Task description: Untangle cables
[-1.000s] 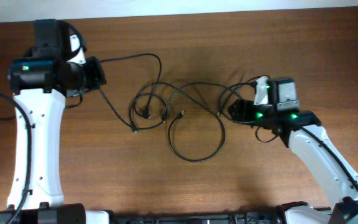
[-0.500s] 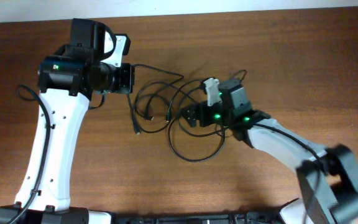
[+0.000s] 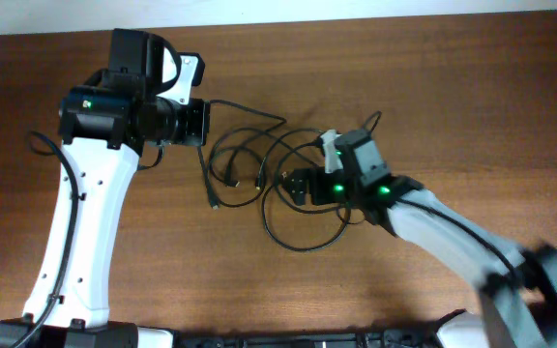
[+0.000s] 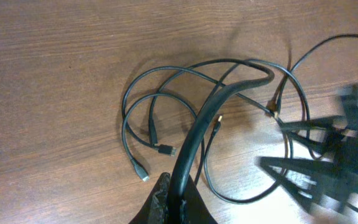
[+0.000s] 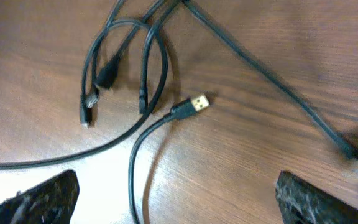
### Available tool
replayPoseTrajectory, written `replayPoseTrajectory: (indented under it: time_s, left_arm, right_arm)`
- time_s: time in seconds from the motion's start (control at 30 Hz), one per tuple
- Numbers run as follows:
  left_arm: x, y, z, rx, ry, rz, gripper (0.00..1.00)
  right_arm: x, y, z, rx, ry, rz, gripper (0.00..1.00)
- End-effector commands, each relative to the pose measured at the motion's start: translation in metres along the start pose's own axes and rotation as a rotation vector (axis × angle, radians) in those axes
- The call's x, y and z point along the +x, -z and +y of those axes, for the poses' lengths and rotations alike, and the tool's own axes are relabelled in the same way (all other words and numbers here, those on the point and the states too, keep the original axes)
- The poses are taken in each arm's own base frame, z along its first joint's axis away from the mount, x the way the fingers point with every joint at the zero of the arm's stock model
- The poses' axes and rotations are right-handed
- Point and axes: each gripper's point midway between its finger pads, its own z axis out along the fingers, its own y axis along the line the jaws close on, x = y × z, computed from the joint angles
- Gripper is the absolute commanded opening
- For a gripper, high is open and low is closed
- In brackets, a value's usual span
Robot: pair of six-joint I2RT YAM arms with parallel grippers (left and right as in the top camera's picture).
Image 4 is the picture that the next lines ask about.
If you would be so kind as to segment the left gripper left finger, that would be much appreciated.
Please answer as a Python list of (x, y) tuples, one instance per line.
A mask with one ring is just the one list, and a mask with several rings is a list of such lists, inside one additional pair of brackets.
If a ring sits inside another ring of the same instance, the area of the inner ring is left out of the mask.
[(129, 224), (164, 224), (168, 219), (167, 196), (170, 174), (163, 172), (142, 208)]

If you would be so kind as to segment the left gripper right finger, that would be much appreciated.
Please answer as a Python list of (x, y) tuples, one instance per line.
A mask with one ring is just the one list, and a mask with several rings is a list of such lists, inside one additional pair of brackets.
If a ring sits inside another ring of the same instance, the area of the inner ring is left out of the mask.
[(217, 224), (217, 221), (207, 209), (191, 177), (188, 178), (186, 189), (180, 204), (180, 223)]

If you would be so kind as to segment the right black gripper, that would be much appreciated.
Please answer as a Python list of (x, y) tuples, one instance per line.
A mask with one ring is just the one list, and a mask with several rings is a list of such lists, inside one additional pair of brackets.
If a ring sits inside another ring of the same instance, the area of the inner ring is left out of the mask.
[[(283, 123), (280, 129), (313, 152), (322, 152), (331, 162), (279, 157), (260, 157), (259, 166), (287, 191), (297, 204), (311, 213), (313, 204), (337, 212), (353, 207), (358, 196), (358, 86), (339, 92), (344, 114), (307, 121)], [(322, 131), (314, 141), (297, 131)]]

